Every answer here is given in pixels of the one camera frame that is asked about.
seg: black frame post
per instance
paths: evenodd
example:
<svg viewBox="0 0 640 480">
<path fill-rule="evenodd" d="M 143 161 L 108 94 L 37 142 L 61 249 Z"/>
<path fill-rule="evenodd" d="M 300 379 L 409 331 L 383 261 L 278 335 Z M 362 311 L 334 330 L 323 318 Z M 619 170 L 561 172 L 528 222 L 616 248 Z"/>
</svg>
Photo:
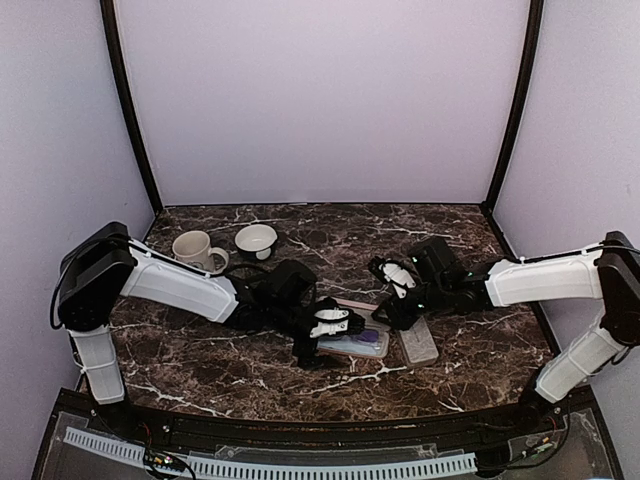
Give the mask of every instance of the black frame post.
<svg viewBox="0 0 640 480">
<path fill-rule="evenodd" d="M 149 157 L 144 148 L 140 126 L 138 125 L 138 117 L 136 116 L 136 111 L 133 106 L 127 71 L 124 65 L 124 58 L 122 57 L 122 46 L 120 44 L 120 35 L 118 34 L 118 22 L 116 20 L 113 0 L 100 0 L 100 8 L 102 10 L 104 34 L 107 40 L 107 48 L 109 49 L 113 78 L 116 83 L 116 89 L 118 90 L 118 97 L 120 98 L 122 115 L 127 125 L 127 132 L 129 133 L 133 153 L 136 157 L 138 169 L 140 169 L 140 175 L 142 176 L 142 182 L 147 191 L 149 202 L 151 202 L 154 213 L 158 215 L 164 207 L 160 199 L 158 186 L 153 178 L 151 164 L 149 163 Z"/>
<path fill-rule="evenodd" d="M 490 211 L 496 207 L 500 190 L 507 175 L 509 161 L 513 154 L 513 147 L 518 136 L 520 121 L 522 120 L 522 112 L 527 100 L 529 91 L 529 83 L 531 82 L 531 73 L 533 72 L 533 62 L 536 56 L 536 48 L 538 46 L 538 36 L 540 34 L 540 25 L 542 23 L 542 8 L 544 0 L 531 0 L 529 6 L 529 20 L 527 21 L 527 31 L 524 37 L 524 48 L 522 51 L 522 59 L 520 61 L 520 70 L 518 72 L 518 80 L 516 81 L 516 89 L 513 94 L 513 102 L 511 103 L 511 111 L 509 112 L 509 120 L 507 128 L 504 132 L 500 154 L 496 169 L 493 172 L 491 186 L 484 201 L 484 206 Z"/>
</svg>

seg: white wall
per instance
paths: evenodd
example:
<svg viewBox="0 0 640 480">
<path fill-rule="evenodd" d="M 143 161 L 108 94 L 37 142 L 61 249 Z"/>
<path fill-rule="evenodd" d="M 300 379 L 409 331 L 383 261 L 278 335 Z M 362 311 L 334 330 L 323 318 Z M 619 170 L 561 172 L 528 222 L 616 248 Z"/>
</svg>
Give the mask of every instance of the white wall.
<svg viewBox="0 0 640 480">
<path fill-rule="evenodd" d="M 48 323 L 60 260 L 110 220 L 152 211 L 120 112 L 99 2 L 0 2 L 0 476 L 30 478 L 78 370 Z"/>
<path fill-rule="evenodd" d="M 480 202 L 527 0 L 120 0 L 167 204 Z"/>
<path fill-rule="evenodd" d="M 531 90 L 496 217 L 518 254 L 622 230 L 640 246 L 640 2 L 546 2 Z M 545 305 L 566 346 L 599 302 Z M 640 355 L 594 381 L 627 478 L 640 472 Z"/>
</svg>

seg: perforated metal strip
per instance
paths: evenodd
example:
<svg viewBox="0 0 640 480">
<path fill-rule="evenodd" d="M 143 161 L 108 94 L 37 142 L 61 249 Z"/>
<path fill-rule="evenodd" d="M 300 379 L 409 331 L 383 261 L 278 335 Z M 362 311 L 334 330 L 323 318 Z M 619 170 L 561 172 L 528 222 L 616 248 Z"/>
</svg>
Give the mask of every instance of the perforated metal strip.
<svg viewBox="0 0 640 480">
<path fill-rule="evenodd" d="M 144 448 L 67 428 L 64 442 L 114 461 L 142 467 Z M 473 453 L 451 457 L 359 466 L 288 466 L 239 463 L 190 455 L 186 461 L 202 480 L 422 480 L 475 473 Z"/>
</svg>

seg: mug handle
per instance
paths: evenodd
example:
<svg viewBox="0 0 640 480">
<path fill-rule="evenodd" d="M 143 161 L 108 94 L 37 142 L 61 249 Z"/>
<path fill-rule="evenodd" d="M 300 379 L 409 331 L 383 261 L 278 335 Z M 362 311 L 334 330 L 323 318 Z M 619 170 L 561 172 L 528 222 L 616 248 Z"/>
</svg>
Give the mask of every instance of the mug handle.
<svg viewBox="0 0 640 480">
<path fill-rule="evenodd" d="M 227 266 L 229 265 L 229 254 L 228 254 L 228 253 L 227 253 L 227 251 L 226 251 L 226 250 L 224 250 L 223 248 L 220 248 L 220 247 L 213 247 L 213 248 L 210 248 L 210 249 L 208 250 L 208 252 L 207 252 L 207 255 L 208 255 L 208 256 L 211 256 L 211 255 L 218 255 L 218 256 L 222 257 L 222 260 L 224 260 L 224 265 L 223 265 L 222 267 L 220 267 L 220 268 L 215 268 L 215 269 L 213 270 L 213 272 L 211 272 L 211 273 L 213 273 L 213 274 L 215 274 L 215 275 L 217 275 L 218 273 L 222 273 L 222 272 L 224 272 L 224 269 L 225 269 L 225 268 L 227 268 Z"/>
</svg>

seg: marble table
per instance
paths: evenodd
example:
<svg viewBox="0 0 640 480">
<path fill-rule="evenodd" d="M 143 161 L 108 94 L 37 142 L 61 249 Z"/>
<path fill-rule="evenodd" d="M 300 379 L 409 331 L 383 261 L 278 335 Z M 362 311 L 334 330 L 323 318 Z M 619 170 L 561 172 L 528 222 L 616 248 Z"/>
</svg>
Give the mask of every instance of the marble table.
<svg viewBox="0 0 640 480">
<path fill-rule="evenodd" d="M 467 264 L 500 256 L 486 220 L 472 205 L 258 205 L 166 209 L 147 243 L 170 254 L 180 233 L 204 230 L 240 263 L 233 238 L 266 223 L 280 235 L 273 267 L 307 264 L 319 295 L 377 304 L 386 295 L 366 265 L 374 255 L 405 259 L 430 235 L 445 236 Z M 440 351 L 430 367 L 407 368 L 392 333 L 384 360 L 341 359 L 332 370 L 298 369 L 289 338 L 231 331 L 150 301 L 121 299 L 114 342 L 134 403 L 228 418 L 272 421 L 410 419 L 513 403 L 530 374 L 551 358 L 527 306 L 467 316 L 430 315 Z"/>
</svg>

